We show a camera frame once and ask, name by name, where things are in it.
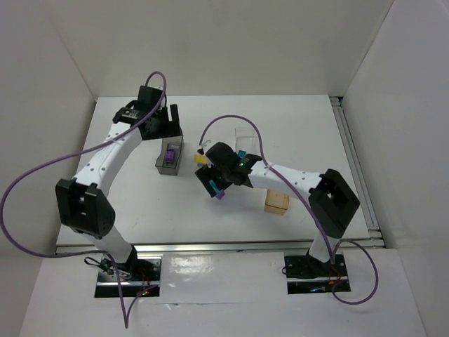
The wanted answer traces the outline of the yellow lego brick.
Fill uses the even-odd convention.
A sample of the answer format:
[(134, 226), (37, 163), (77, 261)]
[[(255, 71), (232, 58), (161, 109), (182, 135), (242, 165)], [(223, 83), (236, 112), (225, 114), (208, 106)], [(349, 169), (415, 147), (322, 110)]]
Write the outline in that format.
[(194, 163), (196, 163), (196, 165), (198, 167), (202, 167), (202, 166), (206, 166), (208, 162), (207, 162), (207, 158), (205, 155), (195, 154), (194, 155)]

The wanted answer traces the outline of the purple lego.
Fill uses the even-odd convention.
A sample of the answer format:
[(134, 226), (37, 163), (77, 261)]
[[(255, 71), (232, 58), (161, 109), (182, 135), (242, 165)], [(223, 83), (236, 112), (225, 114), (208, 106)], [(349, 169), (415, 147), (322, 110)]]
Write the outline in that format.
[(219, 191), (219, 192), (215, 195), (215, 198), (218, 199), (218, 200), (221, 200), (224, 196), (225, 196), (225, 192), (224, 192), (224, 191)]

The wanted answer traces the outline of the purple lego brick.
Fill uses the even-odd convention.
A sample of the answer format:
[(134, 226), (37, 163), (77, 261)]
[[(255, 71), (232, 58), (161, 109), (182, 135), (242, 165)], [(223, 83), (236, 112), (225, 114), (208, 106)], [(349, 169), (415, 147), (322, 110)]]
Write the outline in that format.
[(173, 165), (175, 163), (176, 151), (174, 148), (169, 147), (164, 154), (163, 163), (165, 165)]

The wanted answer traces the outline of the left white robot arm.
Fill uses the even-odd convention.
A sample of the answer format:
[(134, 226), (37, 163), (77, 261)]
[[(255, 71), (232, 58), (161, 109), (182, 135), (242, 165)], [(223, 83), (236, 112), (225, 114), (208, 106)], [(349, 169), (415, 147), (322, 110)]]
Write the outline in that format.
[(101, 146), (69, 180), (55, 186), (61, 223), (108, 253), (116, 263), (130, 265), (137, 258), (115, 227), (116, 212), (107, 196), (129, 155), (145, 140), (181, 134), (176, 105), (166, 104), (162, 88), (141, 86), (136, 100), (122, 107)]

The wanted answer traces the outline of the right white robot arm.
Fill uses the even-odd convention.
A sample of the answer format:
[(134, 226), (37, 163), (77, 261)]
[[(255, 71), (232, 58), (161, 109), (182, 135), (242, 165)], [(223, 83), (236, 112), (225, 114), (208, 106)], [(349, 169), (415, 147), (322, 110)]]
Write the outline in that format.
[(240, 157), (223, 142), (200, 146), (197, 152), (206, 158), (206, 163), (196, 170), (195, 176), (211, 197), (235, 185), (273, 190), (296, 198), (319, 231), (309, 255), (321, 263), (335, 260), (340, 240), (360, 206), (340, 172), (330, 168), (324, 173), (298, 171), (251, 153)]

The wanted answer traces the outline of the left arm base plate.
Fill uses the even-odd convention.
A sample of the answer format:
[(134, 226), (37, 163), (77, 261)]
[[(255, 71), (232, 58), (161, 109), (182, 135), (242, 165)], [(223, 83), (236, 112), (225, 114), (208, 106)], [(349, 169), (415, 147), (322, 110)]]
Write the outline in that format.
[[(161, 257), (154, 257), (146, 260), (144, 267), (139, 267), (134, 274), (129, 274), (123, 270), (119, 271), (122, 293), (124, 298), (133, 298), (142, 292), (142, 297), (160, 296), (161, 278)], [(84, 263), (96, 267), (98, 276), (95, 285), (95, 298), (118, 298), (118, 282), (112, 264), (105, 258), (96, 260), (92, 257), (85, 257)]]

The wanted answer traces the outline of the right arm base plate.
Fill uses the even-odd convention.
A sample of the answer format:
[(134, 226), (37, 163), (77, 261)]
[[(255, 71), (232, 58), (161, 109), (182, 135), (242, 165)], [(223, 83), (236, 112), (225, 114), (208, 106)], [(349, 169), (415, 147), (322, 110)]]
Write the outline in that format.
[(350, 292), (346, 262), (342, 254), (337, 254), (335, 264), (322, 263), (306, 255), (285, 256), (281, 272), (286, 276), (289, 295)]

